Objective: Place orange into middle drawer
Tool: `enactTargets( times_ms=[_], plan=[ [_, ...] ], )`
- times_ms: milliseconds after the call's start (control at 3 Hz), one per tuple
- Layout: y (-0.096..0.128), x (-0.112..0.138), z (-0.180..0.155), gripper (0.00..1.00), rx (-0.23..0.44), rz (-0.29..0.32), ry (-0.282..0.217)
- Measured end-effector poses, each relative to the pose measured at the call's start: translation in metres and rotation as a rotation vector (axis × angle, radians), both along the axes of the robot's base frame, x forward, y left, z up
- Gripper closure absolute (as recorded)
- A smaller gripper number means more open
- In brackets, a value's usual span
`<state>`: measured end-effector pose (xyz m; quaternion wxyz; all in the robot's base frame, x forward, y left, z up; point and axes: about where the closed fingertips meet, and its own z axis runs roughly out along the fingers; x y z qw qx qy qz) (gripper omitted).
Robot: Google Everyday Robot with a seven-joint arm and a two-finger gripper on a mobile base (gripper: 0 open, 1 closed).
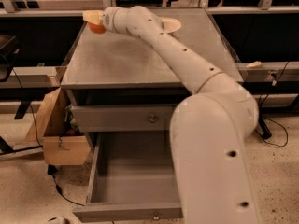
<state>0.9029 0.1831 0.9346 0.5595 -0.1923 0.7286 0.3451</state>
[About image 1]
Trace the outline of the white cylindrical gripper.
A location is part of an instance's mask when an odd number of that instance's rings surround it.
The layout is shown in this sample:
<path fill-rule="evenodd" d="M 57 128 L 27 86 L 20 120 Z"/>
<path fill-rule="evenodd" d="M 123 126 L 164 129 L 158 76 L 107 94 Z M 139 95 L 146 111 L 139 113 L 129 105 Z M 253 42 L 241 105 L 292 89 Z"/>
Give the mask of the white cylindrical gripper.
<path fill-rule="evenodd" d="M 108 7 L 104 10 L 86 10 L 82 13 L 83 20 L 94 25 L 104 25 L 113 33 L 122 33 L 123 15 L 121 7 Z"/>

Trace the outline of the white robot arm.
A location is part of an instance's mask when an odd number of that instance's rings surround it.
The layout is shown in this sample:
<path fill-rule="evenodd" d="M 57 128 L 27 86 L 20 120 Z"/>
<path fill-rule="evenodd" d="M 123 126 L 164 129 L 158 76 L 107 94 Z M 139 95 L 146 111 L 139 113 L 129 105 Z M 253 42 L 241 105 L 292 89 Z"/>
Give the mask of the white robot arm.
<path fill-rule="evenodd" d="M 261 224 L 244 143 L 259 111 L 226 73 L 177 41 L 173 19 L 147 8 L 88 10 L 96 33 L 110 31 L 151 46 L 189 91 L 170 121 L 170 145 L 185 224 Z"/>

